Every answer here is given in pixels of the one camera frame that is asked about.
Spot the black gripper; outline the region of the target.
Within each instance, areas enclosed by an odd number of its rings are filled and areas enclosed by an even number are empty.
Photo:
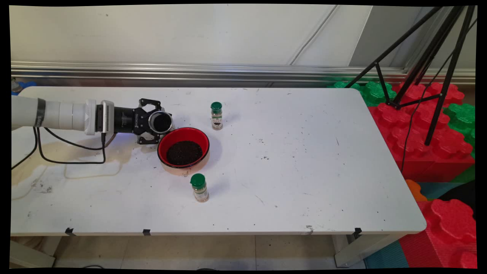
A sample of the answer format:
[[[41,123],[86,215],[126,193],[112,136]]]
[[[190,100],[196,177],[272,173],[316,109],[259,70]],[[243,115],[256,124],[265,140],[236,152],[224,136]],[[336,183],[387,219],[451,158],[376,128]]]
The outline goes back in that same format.
[[[143,109],[146,105],[154,106],[151,111]],[[137,136],[139,145],[153,145],[160,142],[161,136],[148,125],[148,118],[156,112],[166,112],[157,100],[139,99],[138,108],[114,108],[114,132],[128,132]]]

